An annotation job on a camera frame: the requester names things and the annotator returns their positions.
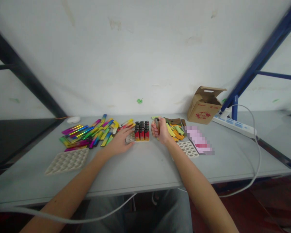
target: right hand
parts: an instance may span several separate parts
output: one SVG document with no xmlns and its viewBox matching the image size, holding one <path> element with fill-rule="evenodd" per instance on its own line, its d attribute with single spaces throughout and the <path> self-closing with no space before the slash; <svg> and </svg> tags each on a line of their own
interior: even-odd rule
<svg viewBox="0 0 291 233">
<path fill-rule="evenodd" d="M 168 132 L 165 118 L 159 117 L 159 133 L 155 121 L 152 121 L 151 131 L 152 135 L 158 138 L 163 145 L 166 145 L 167 142 L 173 140 Z"/>
</svg>

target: printed logo on box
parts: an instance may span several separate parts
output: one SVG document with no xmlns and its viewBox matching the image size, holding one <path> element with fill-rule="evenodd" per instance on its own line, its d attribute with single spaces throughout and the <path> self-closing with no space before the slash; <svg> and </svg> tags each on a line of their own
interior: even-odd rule
<svg viewBox="0 0 291 233">
<path fill-rule="evenodd" d="M 208 117 L 211 116 L 210 113 L 208 112 L 199 112 L 199 113 L 196 113 L 195 115 L 198 119 L 207 119 Z"/>
</svg>

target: leg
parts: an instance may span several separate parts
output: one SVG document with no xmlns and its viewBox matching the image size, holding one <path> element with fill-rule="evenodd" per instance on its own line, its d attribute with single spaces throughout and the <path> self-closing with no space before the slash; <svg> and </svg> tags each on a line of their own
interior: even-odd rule
<svg viewBox="0 0 291 233">
<path fill-rule="evenodd" d="M 158 192 L 151 232 L 193 232 L 189 196 L 178 189 Z"/>
<path fill-rule="evenodd" d="M 123 203 L 124 196 L 95 197 L 90 201 L 85 219 L 101 217 Z M 86 232 L 126 232 L 124 207 L 102 220 L 83 224 L 81 233 Z"/>
</svg>

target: white cable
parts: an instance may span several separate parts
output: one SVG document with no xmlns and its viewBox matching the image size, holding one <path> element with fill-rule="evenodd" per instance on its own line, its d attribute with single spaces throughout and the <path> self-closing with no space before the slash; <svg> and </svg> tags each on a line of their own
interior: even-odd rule
<svg viewBox="0 0 291 233">
<path fill-rule="evenodd" d="M 121 209 L 130 199 L 132 199 L 136 194 L 133 194 L 127 201 L 125 201 L 120 207 L 116 208 L 114 211 L 111 211 L 110 213 L 98 217 L 98 218 L 90 218 L 90 219 L 84 219 L 84 220 L 72 220 L 72 219 L 67 219 L 67 218 L 61 218 L 55 215 L 47 214 L 41 211 L 33 210 L 33 209 L 28 209 L 25 207 L 11 207 L 11 208 L 6 208 L 2 209 L 0 211 L 2 212 L 15 212 L 15 213 L 24 213 L 24 214 L 30 214 L 30 215 L 35 215 L 38 217 L 43 217 L 43 218 L 48 218 L 57 222 L 61 223 L 68 223 L 68 224 L 81 224 L 81 223 L 89 223 L 89 222 L 95 222 L 99 221 L 101 219 L 104 219 L 108 217 L 109 215 L 115 213 L 119 209 Z"/>
<path fill-rule="evenodd" d="M 178 188 L 178 189 L 187 193 L 187 191 L 185 191 L 185 190 L 183 190 L 183 189 L 181 189 L 181 188 Z"/>
<path fill-rule="evenodd" d="M 254 116 L 253 116 L 252 112 L 251 112 L 251 111 L 250 111 L 246 106 L 244 106 L 244 105 L 238 105 L 238 106 L 242 106 L 242 107 L 246 108 L 246 109 L 250 112 L 250 114 L 251 114 L 251 116 L 252 116 L 252 119 L 253 119 L 253 130 L 254 130 L 254 140 L 255 140 L 255 142 L 256 142 L 256 145 L 258 146 L 259 155 L 260 155 L 260 158 L 259 158 L 259 165 L 258 165 L 258 168 L 257 168 L 257 170 L 256 170 L 256 172 L 255 172 L 255 176 L 253 177 L 253 179 L 251 180 L 251 182 L 250 182 L 246 187 L 244 187 L 244 188 L 242 188 L 242 189 L 240 189 L 240 190 L 238 190 L 238 191 L 236 191 L 236 192 L 234 192 L 234 193 L 227 194 L 227 195 L 223 195 L 223 196 L 219 196 L 219 197 L 229 197 L 229 196 L 233 196 L 233 195 L 235 195 L 235 194 L 237 194 L 237 193 L 240 193 L 240 192 L 244 191 L 245 189 L 249 188 L 249 187 L 253 184 L 253 182 L 255 181 L 255 179 L 257 178 L 257 176 L 258 176 L 258 174 L 259 174 L 259 171 L 260 171 L 262 155 L 261 155 L 260 146 L 259 146 L 258 141 L 257 141 L 257 139 L 256 139 L 256 130 L 255 130 L 255 120 L 254 120 Z"/>
</svg>

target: left hand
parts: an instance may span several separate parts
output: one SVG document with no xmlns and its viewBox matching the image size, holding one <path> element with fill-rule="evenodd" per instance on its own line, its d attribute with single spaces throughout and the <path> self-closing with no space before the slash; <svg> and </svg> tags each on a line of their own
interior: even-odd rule
<svg viewBox="0 0 291 233">
<path fill-rule="evenodd" d="M 130 128 L 121 129 L 103 150 L 108 152 L 110 156 L 126 152 L 135 143 L 131 142 L 126 145 L 125 139 L 131 132 L 133 130 Z"/>
</svg>

